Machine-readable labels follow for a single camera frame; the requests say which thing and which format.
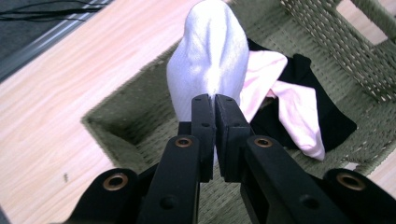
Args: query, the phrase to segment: white sock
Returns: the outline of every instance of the white sock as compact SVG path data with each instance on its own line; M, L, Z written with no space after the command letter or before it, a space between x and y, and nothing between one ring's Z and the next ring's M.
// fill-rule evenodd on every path
M248 41L227 4L195 5L166 70L178 120L191 121L191 99L200 94L227 95L239 104L247 65Z

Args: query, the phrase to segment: basket handle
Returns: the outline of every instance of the basket handle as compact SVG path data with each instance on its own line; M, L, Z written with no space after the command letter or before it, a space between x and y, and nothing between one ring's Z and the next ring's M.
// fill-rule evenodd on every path
M351 0L389 40L396 42L396 20L377 0Z

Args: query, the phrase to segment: brass insert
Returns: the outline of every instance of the brass insert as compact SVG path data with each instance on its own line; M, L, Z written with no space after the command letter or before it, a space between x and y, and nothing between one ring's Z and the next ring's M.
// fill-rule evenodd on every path
M192 145L192 141L190 138L182 137L178 138L175 142L178 147L189 147Z
M344 187L353 189L353 190L364 190L366 185L358 179L356 176L348 174L348 173L340 173L337 175L337 181L342 184Z
M266 138L256 138L254 143L259 147L271 147L273 145L271 140Z
M103 188L114 191L122 189L128 183L128 176L123 173L117 173L109 176L105 182L103 182Z

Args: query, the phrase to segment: clothing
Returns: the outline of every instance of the clothing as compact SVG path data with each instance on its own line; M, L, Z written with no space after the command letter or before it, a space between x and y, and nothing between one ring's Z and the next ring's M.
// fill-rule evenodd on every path
M248 41L235 15L224 2L195 5L185 23L183 38L166 70L172 104L179 121L191 121L191 100L208 93L239 104L248 66Z
M250 50L268 50L250 39L248 44ZM320 135L325 150L329 151L342 144L357 129L357 125L335 106L310 69L310 64L311 60L300 54L288 57L288 64L278 80L315 90ZM250 125L255 134L268 135L284 147L297 148L279 121L278 114L279 99L275 99L272 104L257 112Z
M293 58L246 38L238 20L220 0L195 5L167 65L167 83L179 121L191 121L191 100L200 94L235 99L255 134L299 148L322 161L357 126L320 86L303 55ZM272 104L259 109L265 97Z

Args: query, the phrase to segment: wooden table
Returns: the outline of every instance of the wooden table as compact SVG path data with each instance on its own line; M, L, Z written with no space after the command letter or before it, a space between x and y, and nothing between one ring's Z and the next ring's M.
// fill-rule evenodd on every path
M12 223L65 221L113 167L81 117L177 42L197 2L115 1L0 85L0 204ZM396 195L394 162L370 177Z

